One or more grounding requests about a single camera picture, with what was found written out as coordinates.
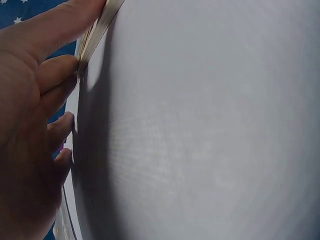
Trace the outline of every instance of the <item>white star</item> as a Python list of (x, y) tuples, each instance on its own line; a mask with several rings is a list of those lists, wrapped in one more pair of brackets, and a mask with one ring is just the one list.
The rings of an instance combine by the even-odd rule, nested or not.
[(16, 20), (14, 20), (14, 24), (18, 24), (18, 23), (21, 23), (22, 22), (22, 17), (16, 17)]

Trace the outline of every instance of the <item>paper stack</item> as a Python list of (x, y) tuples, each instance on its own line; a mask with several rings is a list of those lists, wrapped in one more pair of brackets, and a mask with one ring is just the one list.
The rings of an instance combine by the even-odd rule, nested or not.
[(84, 34), (77, 55), (79, 59), (79, 68), (77, 71), (79, 76), (86, 70), (97, 45), (124, 1), (125, 0), (107, 0), (100, 17)]

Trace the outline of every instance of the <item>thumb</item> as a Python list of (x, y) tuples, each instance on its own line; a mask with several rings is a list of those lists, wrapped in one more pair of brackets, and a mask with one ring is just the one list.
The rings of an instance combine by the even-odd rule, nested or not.
[(99, 17), (105, 2), (106, 0), (69, 0), (5, 28), (1, 35), (8, 40), (6, 43), (14, 54), (26, 52), (29, 59), (22, 60), (29, 60), (29, 63), (33, 60), (35, 69), (51, 53), (76, 40)]

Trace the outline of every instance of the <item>skin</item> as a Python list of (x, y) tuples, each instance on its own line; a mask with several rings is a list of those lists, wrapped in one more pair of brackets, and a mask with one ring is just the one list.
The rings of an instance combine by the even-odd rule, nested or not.
[(70, 0), (0, 30), (0, 239), (42, 240), (54, 222), (72, 161), (52, 154), (73, 129), (74, 116), (47, 121), (76, 85), (77, 59), (45, 60), (77, 39), (105, 0)]

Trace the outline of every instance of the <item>blue fabric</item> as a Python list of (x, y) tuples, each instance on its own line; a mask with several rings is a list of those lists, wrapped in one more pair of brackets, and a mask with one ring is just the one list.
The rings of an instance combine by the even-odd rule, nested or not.
[[(13, 25), (19, 21), (25, 21), (32, 18), (35, 15), (43, 13), (55, 6), (65, 2), (64, 0), (0, 0), (0, 29)], [(74, 54), (76, 43), (70, 43), (69, 45), (59, 49), (53, 53), (49, 58), (57, 57), (65, 54)], [(65, 112), (65, 107), (59, 110), (59, 112), (49, 120), (54, 122)], [(52, 233), (52, 228), (45, 240), (54, 240), (55, 237)]]

